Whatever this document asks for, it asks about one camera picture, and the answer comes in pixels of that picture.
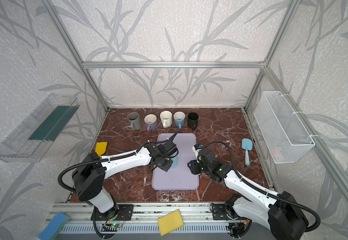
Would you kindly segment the grey mug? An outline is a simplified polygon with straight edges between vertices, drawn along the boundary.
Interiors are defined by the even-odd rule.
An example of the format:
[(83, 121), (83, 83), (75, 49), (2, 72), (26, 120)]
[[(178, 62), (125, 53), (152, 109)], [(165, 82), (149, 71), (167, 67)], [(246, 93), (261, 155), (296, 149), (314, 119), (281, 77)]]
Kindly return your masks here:
[(137, 112), (129, 113), (127, 119), (130, 123), (130, 127), (132, 131), (140, 130), (142, 127), (140, 115)]

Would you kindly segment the light blue mug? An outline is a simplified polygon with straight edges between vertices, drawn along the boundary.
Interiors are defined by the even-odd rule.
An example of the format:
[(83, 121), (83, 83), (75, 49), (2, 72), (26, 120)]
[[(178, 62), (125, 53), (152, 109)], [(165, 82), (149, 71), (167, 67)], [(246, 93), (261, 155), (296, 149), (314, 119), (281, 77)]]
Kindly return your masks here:
[(178, 165), (178, 156), (177, 155), (175, 155), (175, 156), (172, 155), (171, 156), (171, 160), (173, 161), (172, 166), (170, 167), (170, 169), (172, 170), (172, 169), (176, 168), (177, 165)]

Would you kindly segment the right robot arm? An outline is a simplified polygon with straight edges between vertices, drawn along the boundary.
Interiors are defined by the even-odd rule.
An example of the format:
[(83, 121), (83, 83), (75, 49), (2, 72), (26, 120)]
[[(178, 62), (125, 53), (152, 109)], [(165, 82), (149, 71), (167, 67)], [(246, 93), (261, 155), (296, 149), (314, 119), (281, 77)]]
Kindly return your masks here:
[(232, 219), (250, 219), (269, 229), (277, 240), (299, 240), (304, 233), (320, 226), (317, 212), (299, 204), (286, 191), (280, 194), (243, 176), (235, 164), (220, 162), (208, 145), (196, 144), (193, 152), (196, 158), (188, 163), (193, 175), (204, 173), (240, 194), (228, 211)]

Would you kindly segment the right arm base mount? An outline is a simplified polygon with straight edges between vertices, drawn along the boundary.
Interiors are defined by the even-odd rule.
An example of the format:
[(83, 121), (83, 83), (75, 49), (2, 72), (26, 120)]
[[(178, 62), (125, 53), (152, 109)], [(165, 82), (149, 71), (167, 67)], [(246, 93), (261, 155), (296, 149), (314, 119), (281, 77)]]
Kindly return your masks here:
[(246, 221), (247, 218), (244, 217), (230, 217), (228, 215), (228, 212), (226, 210), (225, 204), (215, 204), (211, 203), (210, 204), (210, 211), (213, 215), (213, 220), (215, 221), (221, 221), (221, 220), (226, 220), (226, 221)]

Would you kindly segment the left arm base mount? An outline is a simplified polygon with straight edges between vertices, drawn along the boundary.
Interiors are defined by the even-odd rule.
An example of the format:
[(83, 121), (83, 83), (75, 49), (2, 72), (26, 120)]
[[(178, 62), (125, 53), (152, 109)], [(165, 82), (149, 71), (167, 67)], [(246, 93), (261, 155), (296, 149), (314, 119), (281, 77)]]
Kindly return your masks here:
[(132, 204), (121, 204), (115, 205), (110, 210), (101, 213), (97, 207), (95, 212), (91, 215), (91, 221), (105, 221), (105, 220), (116, 220), (116, 221), (130, 221), (133, 214), (134, 205)]

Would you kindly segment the blue dotted square mug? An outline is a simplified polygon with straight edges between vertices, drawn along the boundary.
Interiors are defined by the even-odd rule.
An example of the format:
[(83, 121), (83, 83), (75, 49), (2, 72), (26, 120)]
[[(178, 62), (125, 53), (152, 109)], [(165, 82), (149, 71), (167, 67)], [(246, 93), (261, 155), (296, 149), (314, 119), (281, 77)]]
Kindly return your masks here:
[(186, 114), (184, 112), (178, 111), (174, 114), (174, 120), (176, 126), (181, 129), (184, 127), (185, 120), (186, 120)]

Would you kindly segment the lavender mug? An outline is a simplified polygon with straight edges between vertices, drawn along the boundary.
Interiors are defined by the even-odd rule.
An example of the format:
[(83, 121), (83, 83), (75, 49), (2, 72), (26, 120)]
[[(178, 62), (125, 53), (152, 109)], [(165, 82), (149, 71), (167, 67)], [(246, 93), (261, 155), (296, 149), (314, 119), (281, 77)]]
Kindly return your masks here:
[(144, 118), (144, 122), (146, 124), (148, 132), (155, 131), (158, 127), (157, 116), (154, 114), (146, 115)]

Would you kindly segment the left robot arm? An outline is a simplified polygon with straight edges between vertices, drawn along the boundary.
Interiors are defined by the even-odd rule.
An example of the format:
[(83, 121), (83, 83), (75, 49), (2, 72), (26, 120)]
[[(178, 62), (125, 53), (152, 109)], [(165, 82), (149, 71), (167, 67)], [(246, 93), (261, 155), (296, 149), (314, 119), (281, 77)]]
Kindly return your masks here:
[(98, 156), (92, 153), (79, 164), (72, 165), (58, 175), (58, 184), (77, 194), (81, 202), (90, 203), (109, 219), (119, 212), (119, 208), (103, 187), (109, 177), (140, 166), (155, 166), (167, 172), (172, 158), (179, 153), (174, 139), (175, 132), (168, 139), (158, 142), (146, 142), (137, 150), (112, 156)]

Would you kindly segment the white faceted mug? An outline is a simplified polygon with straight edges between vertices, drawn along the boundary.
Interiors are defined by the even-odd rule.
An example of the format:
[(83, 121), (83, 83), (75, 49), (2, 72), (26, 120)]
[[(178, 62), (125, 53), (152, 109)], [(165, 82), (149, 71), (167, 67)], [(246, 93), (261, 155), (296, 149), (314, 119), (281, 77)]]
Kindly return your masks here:
[(163, 111), (160, 113), (161, 123), (163, 128), (170, 128), (172, 125), (172, 113), (170, 111)]

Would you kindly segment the black mug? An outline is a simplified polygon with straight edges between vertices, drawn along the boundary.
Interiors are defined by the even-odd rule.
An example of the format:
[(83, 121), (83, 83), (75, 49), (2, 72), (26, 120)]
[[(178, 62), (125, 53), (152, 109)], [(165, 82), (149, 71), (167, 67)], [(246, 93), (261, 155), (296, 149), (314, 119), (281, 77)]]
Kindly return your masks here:
[(188, 127), (195, 131), (198, 127), (199, 123), (199, 115), (195, 112), (191, 112), (188, 114)]

